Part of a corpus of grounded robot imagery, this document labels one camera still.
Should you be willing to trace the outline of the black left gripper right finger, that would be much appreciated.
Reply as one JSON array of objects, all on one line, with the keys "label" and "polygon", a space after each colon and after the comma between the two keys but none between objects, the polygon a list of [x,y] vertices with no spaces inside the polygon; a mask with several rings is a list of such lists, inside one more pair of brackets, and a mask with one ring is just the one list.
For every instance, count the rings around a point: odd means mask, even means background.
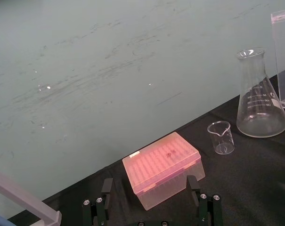
[{"label": "black left gripper right finger", "polygon": [[188,175],[186,190],[195,206],[196,226],[222,225],[222,198],[219,194],[212,196],[203,192],[194,175]]}]

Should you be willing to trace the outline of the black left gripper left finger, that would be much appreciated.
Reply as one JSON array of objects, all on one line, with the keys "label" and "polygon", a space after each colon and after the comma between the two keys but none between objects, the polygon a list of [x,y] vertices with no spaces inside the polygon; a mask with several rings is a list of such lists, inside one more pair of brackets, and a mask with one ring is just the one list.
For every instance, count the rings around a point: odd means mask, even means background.
[{"label": "black left gripper left finger", "polygon": [[86,199],[82,202],[83,226],[107,226],[114,190],[114,179],[104,180],[101,194],[95,200]]}]

